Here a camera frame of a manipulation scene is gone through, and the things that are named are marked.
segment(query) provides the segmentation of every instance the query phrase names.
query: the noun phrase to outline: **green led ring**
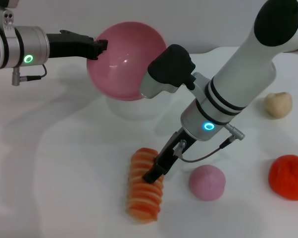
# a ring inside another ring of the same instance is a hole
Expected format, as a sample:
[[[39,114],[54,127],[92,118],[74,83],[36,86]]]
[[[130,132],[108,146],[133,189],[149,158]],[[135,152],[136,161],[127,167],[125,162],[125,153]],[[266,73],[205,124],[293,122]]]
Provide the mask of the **green led ring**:
[[[24,58],[24,62],[25,62],[25,63],[30,63],[33,59],[34,59],[34,58],[33,58],[32,55],[27,55],[27,56],[25,56],[25,58]]]

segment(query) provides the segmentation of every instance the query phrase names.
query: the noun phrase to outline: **pink clay ball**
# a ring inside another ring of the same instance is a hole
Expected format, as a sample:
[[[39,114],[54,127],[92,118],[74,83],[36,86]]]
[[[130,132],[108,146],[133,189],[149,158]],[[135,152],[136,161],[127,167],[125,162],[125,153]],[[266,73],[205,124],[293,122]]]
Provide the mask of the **pink clay ball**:
[[[225,189],[224,173],[212,165],[197,167],[190,175],[191,192],[202,201],[213,201],[220,198]]]

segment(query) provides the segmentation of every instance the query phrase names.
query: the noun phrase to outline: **white wall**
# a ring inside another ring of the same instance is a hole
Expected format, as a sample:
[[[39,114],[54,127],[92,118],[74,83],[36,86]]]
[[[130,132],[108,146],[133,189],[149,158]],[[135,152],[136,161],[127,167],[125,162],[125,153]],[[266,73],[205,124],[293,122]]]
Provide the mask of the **white wall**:
[[[246,38],[265,0],[20,0],[16,25],[38,25],[98,36],[123,21],[157,29],[167,44],[191,53],[238,46]]]

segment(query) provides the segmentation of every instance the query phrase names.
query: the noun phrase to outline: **blue led ring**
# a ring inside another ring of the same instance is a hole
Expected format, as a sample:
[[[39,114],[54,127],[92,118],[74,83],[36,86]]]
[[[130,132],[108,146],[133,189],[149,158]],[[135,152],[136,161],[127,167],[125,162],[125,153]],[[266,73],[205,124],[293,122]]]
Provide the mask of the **blue led ring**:
[[[213,123],[207,122],[204,124],[203,127],[205,130],[213,130],[215,128],[215,125]]]

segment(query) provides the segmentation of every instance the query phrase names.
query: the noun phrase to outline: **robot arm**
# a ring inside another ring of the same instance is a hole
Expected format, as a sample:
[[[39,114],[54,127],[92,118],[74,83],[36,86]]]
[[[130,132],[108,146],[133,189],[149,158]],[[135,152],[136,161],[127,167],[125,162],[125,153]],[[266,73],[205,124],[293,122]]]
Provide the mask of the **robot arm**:
[[[107,49],[107,40],[94,41],[92,37],[64,30],[61,34],[46,34],[37,26],[14,26],[14,14],[6,7],[15,8],[18,2],[0,0],[0,69],[14,68],[12,85],[41,79],[40,76],[20,77],[20,67],[43,65],[48,58],[59,57],[97,60]]]
[[[232,136],[219,149],[242,140],[244,135],[229,123],[274,81],[272,60],[282,52],[298,53],[298,0],[268,0],[246,41],[211,80],[198,72],[191,74],[195,65],[180,46],[170,46],[152,62],[141,84],[145,97],[161,91],[174,93],[185,84],[196,99],[182,113],[182,128],[170,138],[144,179],[155,182],[178,158],[183,159],[182,153],[195,141],[207,141],[222,128]]]

